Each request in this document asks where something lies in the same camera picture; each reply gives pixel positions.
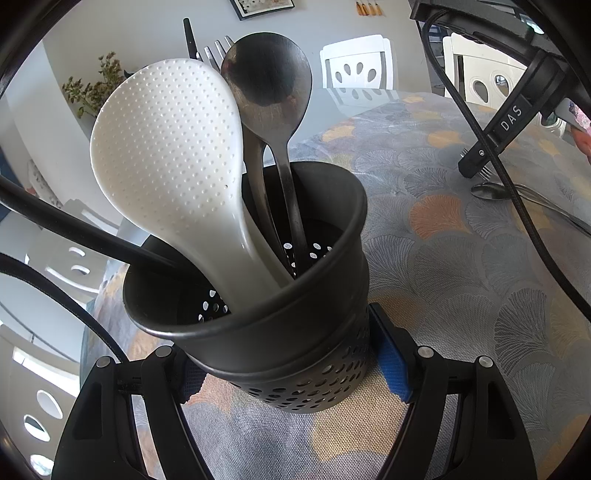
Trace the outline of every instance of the screw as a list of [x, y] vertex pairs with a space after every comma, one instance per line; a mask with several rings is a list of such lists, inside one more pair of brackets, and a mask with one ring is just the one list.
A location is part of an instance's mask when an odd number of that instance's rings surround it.
[[173, 349], [170, 348], [168, 345], [159, 346], [156, 349], [156, 356], [159, 358], [164, 358], [165, 356], [169, 356], [172, 353]]
[[492, 359], [487, 356], [481, 356], [478, 359], [478, 363], [481, 364], [484, 368], [490, 368], [493, 365]]
[[96, 361], [96, 366], [99, 368], [108, 367], [111, 362], [110, 356], [102, 356]]
[[431, 358], [434, 355], [433, 349], [428, 346], [420, 346], [417, 352], [423, 358]]

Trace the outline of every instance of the potted plant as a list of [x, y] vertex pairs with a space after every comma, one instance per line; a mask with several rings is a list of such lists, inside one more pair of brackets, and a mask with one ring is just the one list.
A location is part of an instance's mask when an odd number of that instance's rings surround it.
[[102, 82], [96, 82], [94, 85], [88, 83], [84, 86], [82, 79], [74, 81], [74, 78], [70, 77], [61, 87], [68, 102], [80, 105], [76, 112], [78, 118], [82, 118], [85, 113], [96, 118], [111, 93], [125, 81], [121, 62], [115, 58], [114, 51], [100, 56], [99, 61]]

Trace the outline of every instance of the tablecloth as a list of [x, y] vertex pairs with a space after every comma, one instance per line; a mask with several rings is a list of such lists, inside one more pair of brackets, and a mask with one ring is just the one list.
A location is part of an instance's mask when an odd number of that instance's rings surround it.
[[[369, 202], [362, 242], [370, 301], [419, 344], [466, 361], [488, 355], [498, 364], [545, 479], [591, 414], [589, 323], [545, 270], [510, 202], [471, 196], [481, 180], [463, 178], [457, 162], [475, 138], [455, 104], [430, 93], [399, 97], [294, 145], [291, 158], [335, 163], [358, 176]], [[471, 109], [483, 126], [493, 114]], [[514, 181], [591, 223], [591, 166], [574, 147], [529, 126], [502, 160]], [[589, 238], [549, 210], [527, 208], [558, 265], [590, 300]], [[140, 359], [165, 342], [126, 315], [125, 271], [103, 285], [94, 314], [131, 359]], [[84, 350], [87, 374], [108, 351], [93, 334]], [[134, 406], [148, 471], [163, 478], [142, 400], [134, 397]], [[388, 391], [374, 360], [353, 395], [317, 414], [280, 411], [210, 375], [184, 412], [218, 480], [370, 480], [406, 405]], [[453, 417], [449, 397], [428, 478], [443, 467]]]

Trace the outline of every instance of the picture frame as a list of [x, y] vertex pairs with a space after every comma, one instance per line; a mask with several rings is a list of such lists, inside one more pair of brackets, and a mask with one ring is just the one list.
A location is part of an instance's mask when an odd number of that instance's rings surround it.
[[230, 0], [230, 2], [241, 21], [295, 7], [293, 0]]

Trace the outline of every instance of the black utensil holder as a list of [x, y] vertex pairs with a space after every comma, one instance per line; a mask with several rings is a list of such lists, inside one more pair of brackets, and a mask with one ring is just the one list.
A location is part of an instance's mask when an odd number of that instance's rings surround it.
[[[315, 261], [300, 278], [267, 301], [230, 313], [214, 287], [207, 291], [130, 266], [123, 297], [140, 329], [173, 340], [206, 372], [272, 406], [312, 413], [350, 395], [367, 370], [369, 270], [361, 247], [367, 198], [343, 168], [296, 162], [292, 170]], [[277, 169], [264, 173], [277, 231], [287, 243]], [[256, 222], [246, 177], [242, 192]], [[155, 237], [144, 248], [188, 262]]]

